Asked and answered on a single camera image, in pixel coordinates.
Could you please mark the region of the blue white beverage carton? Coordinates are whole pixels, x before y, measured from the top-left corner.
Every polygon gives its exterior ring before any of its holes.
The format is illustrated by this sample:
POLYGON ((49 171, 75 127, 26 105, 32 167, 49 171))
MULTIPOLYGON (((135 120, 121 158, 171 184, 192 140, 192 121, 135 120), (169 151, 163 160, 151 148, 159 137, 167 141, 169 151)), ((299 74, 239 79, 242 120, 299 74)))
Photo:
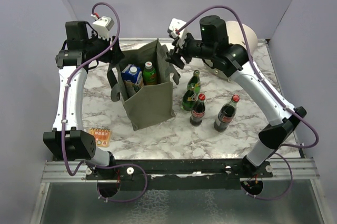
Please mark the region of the blue white beverage carton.
POLYGON ((141 68, 134 64, 129 64, 121 72, 121 76, 129 97, 132 97, 144 86, 141 68))

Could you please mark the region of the green tea plastic bottle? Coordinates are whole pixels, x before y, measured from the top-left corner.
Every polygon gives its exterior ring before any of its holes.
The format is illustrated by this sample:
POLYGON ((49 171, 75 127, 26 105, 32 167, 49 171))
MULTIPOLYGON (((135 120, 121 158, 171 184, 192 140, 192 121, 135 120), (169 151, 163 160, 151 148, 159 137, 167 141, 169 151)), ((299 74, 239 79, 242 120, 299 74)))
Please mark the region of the green tea plastic bottle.
POLYGON ((153 63, 148 61, 145 63, 145 68, 143 71, 143 80, 145 85, 156 85, 157 84, 157 74, 153 63))

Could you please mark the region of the green glass bottle front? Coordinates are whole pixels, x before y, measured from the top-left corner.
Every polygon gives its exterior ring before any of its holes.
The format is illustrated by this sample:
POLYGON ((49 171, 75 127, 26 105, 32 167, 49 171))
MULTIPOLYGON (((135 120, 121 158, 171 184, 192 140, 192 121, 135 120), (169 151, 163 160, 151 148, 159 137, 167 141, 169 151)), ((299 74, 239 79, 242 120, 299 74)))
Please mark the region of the green glass bottle front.
POLYGON ((189 84, 187 91, 183 95, 182 108, 186 111, 191 111, 196 102, 196 92, 193 84, 189 84))

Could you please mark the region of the olive green canvas bag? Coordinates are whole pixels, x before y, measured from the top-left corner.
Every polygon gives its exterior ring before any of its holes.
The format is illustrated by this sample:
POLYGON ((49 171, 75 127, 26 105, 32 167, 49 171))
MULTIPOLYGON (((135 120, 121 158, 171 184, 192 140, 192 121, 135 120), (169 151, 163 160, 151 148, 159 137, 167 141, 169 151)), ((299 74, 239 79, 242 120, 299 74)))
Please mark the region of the olive green canvas bag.
POLYGON ((113 102, 122 100, 127 117, 135 131, 175 117, 173 83, 179 84, 181 76, 174 66, 166 61, 168 52, 166 45, 162 45, 156 39, 138 49, 123 51, 124 58, 116 66, 108 67, 107 77, 111 86, 111 100, 113 102), (134 64, 143 70, 147 61, 153 63, 158 83, 146 85, 130 97, 126 84, 122 80, 122 70, 129 64, 134 64))

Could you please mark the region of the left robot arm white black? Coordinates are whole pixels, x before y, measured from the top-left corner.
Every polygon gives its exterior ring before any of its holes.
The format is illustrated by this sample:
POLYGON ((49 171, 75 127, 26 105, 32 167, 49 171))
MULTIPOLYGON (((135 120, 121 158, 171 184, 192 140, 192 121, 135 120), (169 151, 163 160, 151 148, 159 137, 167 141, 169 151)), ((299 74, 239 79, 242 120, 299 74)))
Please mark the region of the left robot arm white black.
POLYGON ((52 130, 43 134, 43 142, 57 160, 87 161, 98 166, 105 179, 116 174, 110 152, 96 146, 93 135, 84 131, 82 105, 84 85, 91 61, 109 64, 114 68, 124 58, 118 38, 110 36, 114 25, 110 17, 87 21, 66 22, 66 40, 55 61, 60 78, 56 118, 52 130))

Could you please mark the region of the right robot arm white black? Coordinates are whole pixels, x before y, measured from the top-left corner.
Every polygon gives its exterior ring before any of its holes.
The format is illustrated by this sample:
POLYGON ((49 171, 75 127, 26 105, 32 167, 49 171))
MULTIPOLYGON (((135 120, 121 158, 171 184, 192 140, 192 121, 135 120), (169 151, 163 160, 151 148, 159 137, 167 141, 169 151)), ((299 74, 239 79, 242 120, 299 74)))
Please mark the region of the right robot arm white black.
POLYGON ((201 39, 196 40, 183 28, 185 22, 176 18, 168 26, 174 49, 168 54, 168 62, 183 69, 192 58, 202 59, 214 70, 239 84, 259 106, 268 125, 259 133, 259 140, 244 157, 242 171, 254 177, 261 171, 261 164, 275 152, 306 116, 303 107, 289 103, 264 78, 255 62, 250 62, 247 49, 240 44, 229 43, 226 22, 216 15, 200 19, 201 39))

